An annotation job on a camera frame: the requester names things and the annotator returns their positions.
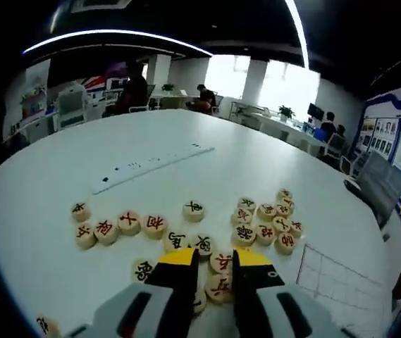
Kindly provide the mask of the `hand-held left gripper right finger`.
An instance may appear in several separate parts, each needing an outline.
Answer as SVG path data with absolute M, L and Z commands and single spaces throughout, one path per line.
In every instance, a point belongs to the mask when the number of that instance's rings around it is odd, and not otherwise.
M 257 251 L 233 250 L 232 291 L 240 337 L 354 337 Z

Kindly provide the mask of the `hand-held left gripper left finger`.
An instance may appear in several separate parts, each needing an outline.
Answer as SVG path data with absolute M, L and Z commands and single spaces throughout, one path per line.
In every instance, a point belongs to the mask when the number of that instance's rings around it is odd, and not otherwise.
M 186 337 L 194 315 L 199 250 L 162 256 L 143 283 L 133 283 L 105 301 L 67 337 Z

